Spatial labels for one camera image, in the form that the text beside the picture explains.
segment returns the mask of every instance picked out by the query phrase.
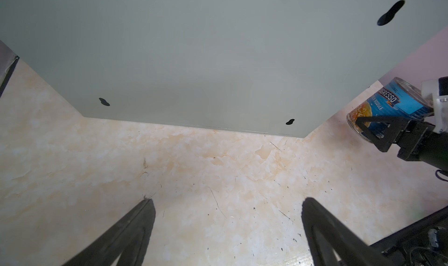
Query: black mark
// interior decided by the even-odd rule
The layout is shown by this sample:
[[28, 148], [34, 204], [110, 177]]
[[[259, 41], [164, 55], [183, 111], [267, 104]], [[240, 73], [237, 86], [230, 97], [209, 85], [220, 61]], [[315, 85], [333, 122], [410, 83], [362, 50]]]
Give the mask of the black mark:
[[448, 95], [448, 76], [439, 78], [439, 95]]
[[379, 17], [377, 25], [384, 26], [385, 24], [392, 21], [395, 14], [405, 5], [405, 0], [397, 1], [383, 16]]
[[106, 100], [104, 100], [103, 98], [99, 98], [99, 100], [101, 101], [101, 103], [105, 106], [110, 106], [110, 104], [108, 102], [106, 102]]
[[[279, 210], [279, 212], [281, 213], [281, 214], [283, 214], [284, 216], [286, 216], [286, 214], [284, 214], [281, 210]], [[289, 220], [291, 220], [288, 216], [286, 216]], [[291, 220], [291, 222], [294, 224], [294, 222]], [[278, 240], [278, 239], [277, 239]]]

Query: beige marble surface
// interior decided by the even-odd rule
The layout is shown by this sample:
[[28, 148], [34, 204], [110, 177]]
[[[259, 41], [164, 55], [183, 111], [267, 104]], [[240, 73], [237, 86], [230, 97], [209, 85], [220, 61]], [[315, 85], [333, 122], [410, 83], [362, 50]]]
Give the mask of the beige marble surface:
[[299, 139], [84, 118], [20, 61], [0, 98], [0, 264], [60, 265], [145, 195], [144, 265], [310, 265], [308, 196], [371, 244], [448, 205], [433, 167], [346, 123], [380, 86]]

